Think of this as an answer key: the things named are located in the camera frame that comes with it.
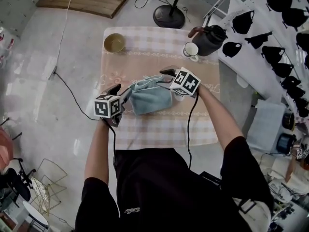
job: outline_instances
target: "concrete floor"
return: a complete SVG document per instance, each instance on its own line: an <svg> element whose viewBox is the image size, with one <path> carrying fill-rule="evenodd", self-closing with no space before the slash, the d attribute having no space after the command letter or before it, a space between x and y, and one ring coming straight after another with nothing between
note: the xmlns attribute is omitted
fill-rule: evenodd
<svg viewBox="0 0 309 232"><path fill-rule="evenodd" d="M89 115L92 110L87 107L99 85L105 28L156 26L152 13L161 3L151 0L143 9L136 9L134 1L129 0L114 19L69 11L57 72L72 89L81 108ZM201 0L189 0L185 6L191 23L187 20L183 29L201 26L203 15L209 6ZM7 126L12 136L23 132L22 137L15 142L15 156L20 155L24 159L28 170L37 168L43 158L48 158L67 171L68 176L63 184L68 189L61 193L62 204L52 210L52 213L74 225L81 200L85 160L96 122L81 114L70 92L58 77L54 76L49 81L42 79L45 66L57 57L65 13L61 9L36 10L20 42L16 44L11 60L5 69L0 70L0 112L4 118L11 118ZM236 83L236 74L222 63L220 78L221 100L242 127L250 109L253 89L241 88ZM188 161L186 148L177 151ZM191 152L193 171L220 175L223 151L219 144L192 147ZM110 191L115 198L116 179L113 169L110 169ZM68 226L54 217L49 220L63 231L69 231Z"/></svg>

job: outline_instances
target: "power cord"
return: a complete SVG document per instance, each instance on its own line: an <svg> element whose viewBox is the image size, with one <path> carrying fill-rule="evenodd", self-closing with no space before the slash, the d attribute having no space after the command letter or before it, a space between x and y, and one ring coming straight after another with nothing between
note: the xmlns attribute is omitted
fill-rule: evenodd
<svg viewBox="0 0 309 232"><path fill-rule="evenodd" d="M262 154L262 156L261 156L261 159L260 159L260 163L259 163L259 166L261 166L261 162L262 162L262 158L263 158L263 156L264 155L284 155L284 156L290 156L290 155L286 155L286 154L283 154L283 153L264 153L264 154Z"/></svg>
<svg viewBox="0 0 309 232"><path fill-rule="evenodd" d="M145 7L145 6L146 6L146 4L147 4L147 2L148 2L149 0L146 0L146 2L144 3L144 5L143 5L143 6L141 6L141 7L136 6L136 2L137 2L137 1L139 1L139 0L135 0L135 2L134 2L134 6L135 6L135 8L141 9L141 8L143 8L143 7ZM162 0L158 0L158 1L163 2L163 3L167 4L167 5L172 6L172 4L171 4L171 3L169 3L169 1L167 1L167 0L164 0L164 1L162 1ZM187 8L187 7L183 7L183 11L185 11L185 17L187 17L187 19L189 20L189 23L191 23L191 21L190 21L189 17L187 16L188 8Z"/></svg>
<svg viewBox="0 0 309 232"><path fill-rule="evenodd" d="M57 72L54 72L54 73L55 73L55 75L57 75L57 76L61 79L61 81L64 83L64 85L67 86L67 88L68 88L69 91L71 92L71 94L72 94L72 96L73 96L73 98L74 98L74 100L75 100L75 103L77 104L79 110L81 110L81 112L82 112L87 118L89 118L89 119L91 119L91 120L99 121L98 119L93 119L93 118L89 117L87 114L85 114L85 113L83 112L83 110L81 109L80 105L78 104L78 102L77 102L77 100L76 100L76 98L75 98L75 96L74 96L72 90L69 88L69 86L66 84L66 82L61 78L61 76L60 76Z"/></svg>
<svg viewBox="0 0 309 232"><path fill-rule="evenodd" d="M71 229L74 230L74 228L73 228L70 224L68 224L68 222L67 222L65 219L62 219L62 218L60 218L60 217L57 217L55 214L52 214L52 213L49 213L49 214L55 216L56 218L58 218L60 222L66 223Z"/></svg>
<svg viewBox="0 0 309 232"><path fill-rule="evenodd" d="M76 98L75 98L75 96L74 96L72 90L69 88L69 86L66 84L66 82L62 79L62 77L61 77L57 72L54 72L54 73L55 73L55 75L57 75L57 76L60 78L60 80L64 83L64 85L69 89L69 91L71 92L71 94L72 94L72 96L73 96L73 98L74 98L74 100L75 100L75 103L77 104L79 110L80 110L87 118L89 118L90 120L99 121L99 119L93 119L93 118L89 117L87 114L85 114L85 113L83 112L83 110L81 109L80 105L78 104L78 102L77 102L77 100L76 100ZM115 147L116 147L116 133L115 133L114 129L110 126L110 124L107 122L106 119L103 118L102 120L103 120L103 122L109 127L109 129L111 129L111 131L112 131L113 134L114 134L114 141L113 141L113 152L114 152L113 165L114 165L114 167L115 167L115 162L116 162L116 158L115 158L115 153L116 153L116 149L115 149Z"/></svg>
<svg viewBox="0 0 309 232"><path fill-rule="evenodd" d="M66 21L65 21L65 23L64 23L64 28L63 28L63 31L62 31L62 36L61 36L61 40L60 40L60 44L59 44L59 52L58 52L58 56L57 56L56 66L58 65L58 60L59 60L59 56L60 56L61 43L62 43L62 40L63 40L64 31L65 31L65 29L66 29L66 27L67 27L68 10L69 10L70 4L71 4L71 0L69 0L68 8L67 8L67 11L66 11Z"/></svg>
<svg viewBox="0 0 309 232"><path fill-rule="evenodd" d="M190 147L189 147L189 143L190 143L190 133L189 133L189 125L190 125L190 120L191 120L191 115L192 115L192 112L195 108L195 106L197 105L197 101L198 101L198 91L197 91L197 97L195 99L195 102L193 104L193 107L191 108L191 111L190 111L190 114L189 114L189 118L188 118L188 127L187 127L187 132L188 132L188 152L189 152L189 155L190 155L190 162L189 162L189 169L191 169L191 162L192 162L192 154L191 154L191 151L190 151Z"/></svg>
<svg viewBox="0 0 309 232"><path fill-rule="evenodd" d="M268 185L268 187L269 187L269 189L270 189L270 191L271 191L272 193L276 194L279 198L283 199L282 195L281 195L281 194L278 194L270 185Z"/></svg>

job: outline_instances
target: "pink object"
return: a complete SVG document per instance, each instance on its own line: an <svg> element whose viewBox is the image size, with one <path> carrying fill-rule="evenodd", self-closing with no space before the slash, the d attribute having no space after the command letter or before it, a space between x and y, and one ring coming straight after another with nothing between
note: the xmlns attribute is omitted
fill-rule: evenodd
<svg viewBox="0 0 309 232"><path fill-rule="evenodd" d="M0 127L0 171L9 165L11 160L13 160L13 141Z"/></svg>

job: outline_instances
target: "light blue cloth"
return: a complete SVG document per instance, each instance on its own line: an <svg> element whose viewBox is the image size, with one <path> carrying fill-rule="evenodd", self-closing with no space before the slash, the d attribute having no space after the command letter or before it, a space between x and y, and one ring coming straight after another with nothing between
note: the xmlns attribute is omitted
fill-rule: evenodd
<svg viewBox="0 0 309 232"><path fill-rule="evenodd" d="M171 92L156 83L164 81L162 75L154 75L132 84L130 102L135 115L152 113L172 106Z"/></svg>

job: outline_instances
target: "black kettle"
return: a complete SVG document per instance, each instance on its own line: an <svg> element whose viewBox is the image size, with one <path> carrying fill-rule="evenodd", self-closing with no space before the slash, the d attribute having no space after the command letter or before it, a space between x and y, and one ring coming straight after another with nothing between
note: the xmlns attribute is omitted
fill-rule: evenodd
<svg viewBox="0 0 309 232"><path fill-rule="evenodd" d="M200 56L208 56L220 49L223 41L227 39L225 30L218 25L204 28L195 27L189 32L188 37L192 38L196 33L198 34L193 38L192 42L198 46L197 54Z"/></svg>

